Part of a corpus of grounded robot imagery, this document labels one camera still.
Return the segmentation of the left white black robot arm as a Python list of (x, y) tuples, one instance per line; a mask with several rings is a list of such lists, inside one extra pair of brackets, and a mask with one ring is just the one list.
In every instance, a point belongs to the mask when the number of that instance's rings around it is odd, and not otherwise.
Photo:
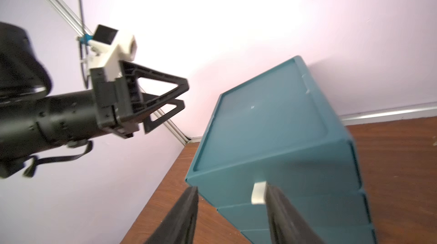
[(184, 109), (179, 96), (188, 81), (136, 64), (132, 34), (99, 25), (87, 43), (91, 89), (51, 96), (51, 79), (27, 32), (1, 24), (1, 178), (18, 171), (31, 178), (39, 165), (76, 160), (40, 158), (42, 151), (67, 146), (89, 153), (96, 137), (149, 133)]

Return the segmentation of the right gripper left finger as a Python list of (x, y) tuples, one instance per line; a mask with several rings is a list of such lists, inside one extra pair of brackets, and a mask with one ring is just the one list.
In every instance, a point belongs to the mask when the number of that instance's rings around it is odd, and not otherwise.
[(186, 188), (145, 244), (192, 244), (198, 204), (198, 187)]

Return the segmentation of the teal drawer cabinet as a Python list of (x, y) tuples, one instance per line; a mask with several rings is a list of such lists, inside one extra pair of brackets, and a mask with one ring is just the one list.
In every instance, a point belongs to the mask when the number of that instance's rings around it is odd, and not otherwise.
[(254, 244), (271, 242), (258, 182), (327, 244), (377, 241), (355, 142), (299, 56), (220, 95), (185, 182)]

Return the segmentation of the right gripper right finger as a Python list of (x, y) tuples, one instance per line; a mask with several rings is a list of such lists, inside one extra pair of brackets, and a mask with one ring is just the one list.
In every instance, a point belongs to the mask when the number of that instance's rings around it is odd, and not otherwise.
[(266, 186), (265, 203), (272, 243), (324, 243), (278, 187)]

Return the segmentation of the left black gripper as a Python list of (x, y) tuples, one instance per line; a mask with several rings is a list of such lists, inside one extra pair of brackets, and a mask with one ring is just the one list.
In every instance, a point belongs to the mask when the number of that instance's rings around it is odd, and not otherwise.
[(123, 139), (132, 138), (143, 123), (145, 134), (185, 108), (179, 96), (188, 92), (188, 80), (127, 61), (116, 63), (121, 74), (107, 80), (105, 68), (90, 70), (98, 127)]

